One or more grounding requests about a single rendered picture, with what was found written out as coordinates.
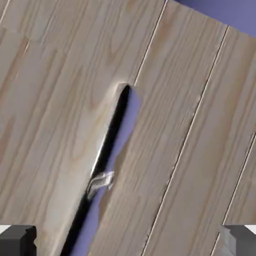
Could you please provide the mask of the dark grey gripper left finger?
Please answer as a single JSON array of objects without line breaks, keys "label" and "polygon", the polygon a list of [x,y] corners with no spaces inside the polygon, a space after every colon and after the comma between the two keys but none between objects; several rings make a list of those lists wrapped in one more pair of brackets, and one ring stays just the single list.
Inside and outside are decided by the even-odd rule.
[{"label": "dark grey gripper left finger", "polygon": [[37,228],[26,224],[0,224],[0,256],[37,256]]}]

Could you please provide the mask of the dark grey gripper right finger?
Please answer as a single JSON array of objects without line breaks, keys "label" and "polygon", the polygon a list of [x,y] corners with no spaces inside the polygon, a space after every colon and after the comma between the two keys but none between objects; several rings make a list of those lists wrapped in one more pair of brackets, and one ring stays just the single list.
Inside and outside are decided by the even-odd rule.
[{"label": "dark grey gripper right finger", "polygon": [[222,225],[219,256],[256,256],[256,224]]}]

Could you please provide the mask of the light wood drawer front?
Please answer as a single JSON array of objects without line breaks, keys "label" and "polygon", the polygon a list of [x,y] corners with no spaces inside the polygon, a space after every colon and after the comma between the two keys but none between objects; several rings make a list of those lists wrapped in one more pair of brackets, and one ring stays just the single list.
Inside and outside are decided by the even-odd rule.
[{"label": "light wood drawer front", "polygon": [[256,38],[229,27],[143,256],[211,256],[256,133]]},{"label": "light wood drawer front", "polygon": [[232,162],[224,191],[228,197],[219,224],[256,224],[256,131],[245,155]]},{"label": "light wood drawer front", "polygon": [[0,223],[60,256],[164,0],[0,0]]},{"label": "light wood drawer front", "polygon": [[226,26],[167,0],[136,81],[140,114],[88,256],[141,256]]}]

